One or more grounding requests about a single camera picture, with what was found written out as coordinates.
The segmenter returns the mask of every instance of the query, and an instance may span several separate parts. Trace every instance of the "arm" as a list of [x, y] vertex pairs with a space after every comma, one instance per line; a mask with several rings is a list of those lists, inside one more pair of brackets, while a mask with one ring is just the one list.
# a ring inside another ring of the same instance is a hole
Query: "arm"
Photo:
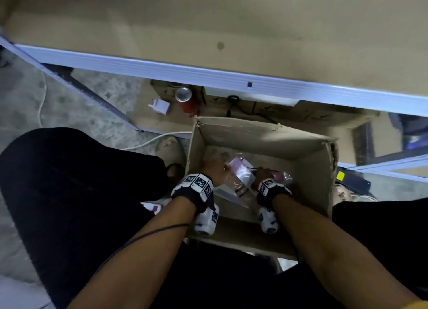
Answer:
[[[273, 178], [271, 172], [259, 168], [254, 188], [267, 178]], [[286, 194], [273, 198], [271, 206], [315, 276], [346, 308], [403, 308], [419, 300], [330, 219]]]
[[[214, 186], [222, 185], [230, 168], [221, 160], [207, 163], [202, 172]], [[196, 206], [174, 198], [134, 236], [170, 225], [190, 223]], [[174, 261], [187, 227], [164, 230], [140, 239], [118, 252], [73, 299], [67, 309], [148, 308], [158, 294]]]

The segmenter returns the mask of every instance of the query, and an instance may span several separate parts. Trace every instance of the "black wristband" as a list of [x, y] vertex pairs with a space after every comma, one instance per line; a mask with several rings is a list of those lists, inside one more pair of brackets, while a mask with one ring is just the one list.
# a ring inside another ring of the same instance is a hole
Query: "black wristband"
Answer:
[[273, 210], [272, 201], [278, 194], [293, 196], [291, 191], [284, 184], [277, 183], [273, 179], [268, 178], [259, 184], [259, 194], [257, 194], [257, 203], [269, 210]]
[[211, 179], [203, 174], [190, 174], [172, 191], [171, 197], [184, 196], [196, 206], [196, 214], [205, 212], [207, 207], [215, 210], [213, 184]]

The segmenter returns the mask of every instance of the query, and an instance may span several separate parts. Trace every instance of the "person's right arm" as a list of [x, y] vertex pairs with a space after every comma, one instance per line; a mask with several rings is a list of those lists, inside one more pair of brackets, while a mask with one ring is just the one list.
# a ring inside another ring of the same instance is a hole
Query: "person's right arm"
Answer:
[[318, 280], [346, 308], [404, 308], [419, 300], [330, 219], [284, 194], [272, 205]]

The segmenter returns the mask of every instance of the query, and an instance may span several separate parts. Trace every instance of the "red can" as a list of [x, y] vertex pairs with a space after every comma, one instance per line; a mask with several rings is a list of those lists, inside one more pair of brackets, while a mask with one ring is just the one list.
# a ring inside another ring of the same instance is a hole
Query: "red can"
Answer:
[[187, 87], [180, 87], [175, 91], [175, 99], [188, 117], [199, 115], [199, 101], [193, 96], [192, 91]]

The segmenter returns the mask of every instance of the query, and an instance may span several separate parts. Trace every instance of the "yellow sticker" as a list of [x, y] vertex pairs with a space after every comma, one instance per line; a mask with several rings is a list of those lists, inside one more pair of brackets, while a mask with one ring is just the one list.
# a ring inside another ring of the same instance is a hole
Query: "yellow sticker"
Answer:
[[339, 181], [343, 181], [343, 178], [345, 177], [345, 173], [344, 172], [338, 172], [336, 178]]

